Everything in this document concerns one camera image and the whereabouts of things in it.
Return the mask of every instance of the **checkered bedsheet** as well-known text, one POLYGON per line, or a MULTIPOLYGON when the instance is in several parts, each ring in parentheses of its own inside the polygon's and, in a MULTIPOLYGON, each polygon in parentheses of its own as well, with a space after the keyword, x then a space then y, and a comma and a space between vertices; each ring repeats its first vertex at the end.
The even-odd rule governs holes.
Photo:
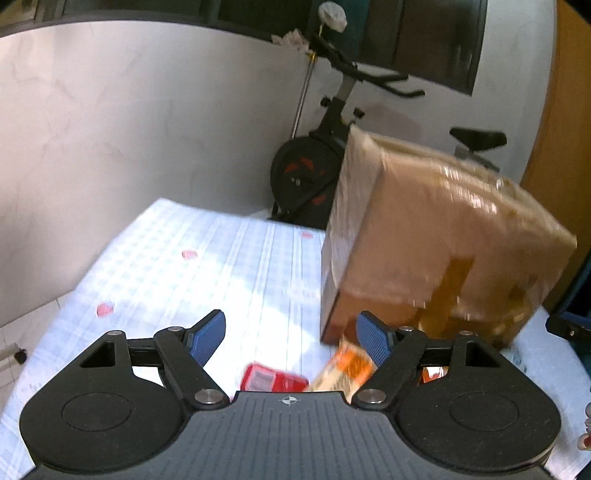
POLYGON ((108 246, 26 362, 0 419, 0 477, 33 467, 18 430, 25 403, 107 330, 151 337, 221 309, 226 337, 205 370, 230 396, 252 361, 313 379, 330 358, 319 342, 323 239, 156 201, 108 246))

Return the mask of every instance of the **white bed sheet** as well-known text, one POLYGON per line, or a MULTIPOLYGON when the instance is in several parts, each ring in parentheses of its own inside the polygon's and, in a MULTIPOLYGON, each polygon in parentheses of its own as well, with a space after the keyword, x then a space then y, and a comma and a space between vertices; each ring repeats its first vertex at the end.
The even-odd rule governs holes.
POLYGON ((230 396, 252 361, 313 379, 331 356, 319 340, 323 240, 156 201, 108 246, 25 363, 0 419, 0 478, 33 467, 18 431, 25 403, 107 330, 146 338, 221 309, 226 337, 205 370, 230 396))
POLYGON ((556 403, 562 428, 546 468, 560 480, 572 480, 591 461, 577 439, 585 432, 585 407, 591 380, 570 344, 546 331, 548 312, 540 308, 513 341, 526 374, 556 403))

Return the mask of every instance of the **orange snack package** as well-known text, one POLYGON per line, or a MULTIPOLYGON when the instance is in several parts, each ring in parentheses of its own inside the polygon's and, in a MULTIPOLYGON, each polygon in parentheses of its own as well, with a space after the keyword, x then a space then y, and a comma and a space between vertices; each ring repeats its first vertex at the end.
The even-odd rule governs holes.
POLYGON ((347 402, 371 377, 376 366, 363 348, 344 337, 324 370, 306 389, 309 392, 342 391, 347 402))

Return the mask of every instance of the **brown tape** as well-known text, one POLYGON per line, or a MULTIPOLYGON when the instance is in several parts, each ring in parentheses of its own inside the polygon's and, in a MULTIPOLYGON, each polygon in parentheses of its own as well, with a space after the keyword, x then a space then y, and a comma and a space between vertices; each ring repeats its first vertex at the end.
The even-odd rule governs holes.
POLYGON ((433 292, 427 308, 417 312, 415 324, 429 338, 442 338, 449 324, 449 317, 457 304, 466 277, 472 269, 474 257, 452 258, 441 283, 433 292))

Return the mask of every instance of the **bike handlebar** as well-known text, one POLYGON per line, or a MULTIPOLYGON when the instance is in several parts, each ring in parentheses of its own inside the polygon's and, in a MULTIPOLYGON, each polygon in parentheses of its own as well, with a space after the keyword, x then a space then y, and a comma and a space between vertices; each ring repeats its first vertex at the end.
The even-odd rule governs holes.
POLYGON ((392 82, 404 82, 408 80, 408 75, 405 73, 396 73, 388 75, 371 75, 363 72, 357 68, 357 65, 349 60, 343 52, 334 48, 324 38, 315 34, 310 42, 310 48, 316 52, 319 57, 328 59, 330 65, 340 71, 343 75, 349 76, 360 82, 373 83, 387 92, 390 92, 401 98, 416 98, 425 95, 425 90, 413 90, 411 92, 403 92, 390 85, 392 82))

